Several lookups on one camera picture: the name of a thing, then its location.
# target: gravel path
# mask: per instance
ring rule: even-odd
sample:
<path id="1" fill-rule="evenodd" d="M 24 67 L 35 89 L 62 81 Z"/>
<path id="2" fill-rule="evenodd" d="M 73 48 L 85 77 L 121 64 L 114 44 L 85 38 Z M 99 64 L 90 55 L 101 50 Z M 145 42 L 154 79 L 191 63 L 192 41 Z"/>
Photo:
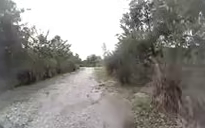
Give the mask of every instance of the gravel path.
<path id="1" fill-rule="evenodd" d="M 93 70 L 0 94 L 0 128 L 122 128 L 124 107 L 98 89 Z"/>

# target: sky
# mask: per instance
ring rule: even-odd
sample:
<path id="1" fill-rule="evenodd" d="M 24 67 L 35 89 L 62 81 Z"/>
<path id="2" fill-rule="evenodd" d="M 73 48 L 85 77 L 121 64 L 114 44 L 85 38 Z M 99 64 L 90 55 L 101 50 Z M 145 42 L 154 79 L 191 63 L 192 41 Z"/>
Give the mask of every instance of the sky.
<path id="1" fill-rule="evenodd" d="M 60 35 L 82 59 L 102 55 L 102 44 L 113 50 L 121 33 L 120 19 L 128 0 L 14 0 L 18 8 L 30 8 L 23 22 L 35 25 L 50 36 Z"/>

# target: roadside vegetation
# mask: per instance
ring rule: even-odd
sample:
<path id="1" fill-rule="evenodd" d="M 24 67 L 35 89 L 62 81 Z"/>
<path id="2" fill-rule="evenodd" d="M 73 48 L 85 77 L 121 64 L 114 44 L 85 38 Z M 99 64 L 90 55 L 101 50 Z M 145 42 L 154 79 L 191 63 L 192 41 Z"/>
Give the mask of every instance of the roadside vegetation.
<path id="1" fill-rule="evenodd" d="M 49 32 L 22 24 L 24 12 L 11 0 L 0 0 L 0 90 L 72 72 L 81 64 L 66 40 L 49 39 Z"/>
<path id="2" fill-rule="evenodd" d="M 116 49 L 105 51 L 108 75 L 152 87 L 155 110 L 205 127 L 205 1 L 132 0 L 120 26 Z"/>

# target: gravel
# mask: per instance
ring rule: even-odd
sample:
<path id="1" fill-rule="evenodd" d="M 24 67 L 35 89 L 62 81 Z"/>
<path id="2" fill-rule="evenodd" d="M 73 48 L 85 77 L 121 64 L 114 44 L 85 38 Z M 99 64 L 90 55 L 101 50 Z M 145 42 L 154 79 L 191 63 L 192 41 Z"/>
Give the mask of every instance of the gravel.
<path id="1" fill-rule="evenodd" d="M 124 120 L 120 115 L 124 111 L 116 109 L 118 106 L 98 89 L 93 71 L 85 68 L 0 94 L 0 125 L 3 128 L 122 128 Z"/>

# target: dense vegetation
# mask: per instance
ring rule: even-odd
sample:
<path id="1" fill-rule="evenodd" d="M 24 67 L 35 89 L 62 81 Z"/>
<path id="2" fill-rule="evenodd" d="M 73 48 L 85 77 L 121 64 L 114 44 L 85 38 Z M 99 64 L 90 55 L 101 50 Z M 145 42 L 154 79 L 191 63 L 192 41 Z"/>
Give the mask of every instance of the dense vegetation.
<path id="1" fill-rule="evenodd" d="M 49 32 L 21 24 L 23 12 L 11 0 L 0 0 L 0 89 L 75 71 L 81 63 L 60 36 L 48 39 Z"/>
<path id="2" fill-rule="evenodd" d="M 83 67 L 99 67 L 101 66 L 102 59 L 100 56 L 90 55 L 87 56 L 86 60 L 82 62 Z"/>
<path id="3" fill-rule="evenodd" d="M 205 0 L 132 0 L 129 6 L 106 69 L 122 84 L 150 82 L 153 102 L 178 113 L 183 69 L 205 67 Z"/>

